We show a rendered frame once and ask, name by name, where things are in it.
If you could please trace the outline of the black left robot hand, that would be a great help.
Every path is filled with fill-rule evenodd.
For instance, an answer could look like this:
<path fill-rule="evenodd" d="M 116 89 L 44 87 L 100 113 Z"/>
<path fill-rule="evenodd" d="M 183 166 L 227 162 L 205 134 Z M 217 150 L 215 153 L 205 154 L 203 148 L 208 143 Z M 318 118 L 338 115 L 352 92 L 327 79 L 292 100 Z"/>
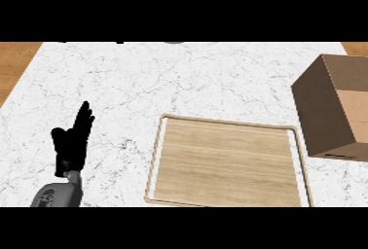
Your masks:
<path fill-rule="evenodd" d="M 51 131 L 57 152 L 57 177 L 66 178 L 72 170 L 84 170 L 94 121 L 89 102 L 85 101 L 79 108 L 75 126 L 69 130 L 55 127 Z"/>

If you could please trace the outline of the pale wooden tray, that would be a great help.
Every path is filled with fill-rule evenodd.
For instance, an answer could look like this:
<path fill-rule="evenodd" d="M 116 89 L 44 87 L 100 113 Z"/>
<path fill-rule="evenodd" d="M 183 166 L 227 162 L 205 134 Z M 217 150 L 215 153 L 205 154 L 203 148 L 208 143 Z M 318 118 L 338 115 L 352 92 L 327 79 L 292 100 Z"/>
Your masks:
<path fill-rule="evenodd" d="M 308 206 L 292 125 L 160 117 L 144 199 L 174 206 Z"/>

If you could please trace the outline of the brown cardboard box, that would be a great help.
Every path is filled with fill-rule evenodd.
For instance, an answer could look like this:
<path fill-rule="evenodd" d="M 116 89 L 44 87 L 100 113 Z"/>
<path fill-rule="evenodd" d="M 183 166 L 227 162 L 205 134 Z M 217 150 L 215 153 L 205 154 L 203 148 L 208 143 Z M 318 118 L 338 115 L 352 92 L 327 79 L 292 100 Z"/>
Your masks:
<path fill-rule="evenodd" d="M 308 156 L 368 162 L 368 56 L 321 54 L 292 93 Z"/>

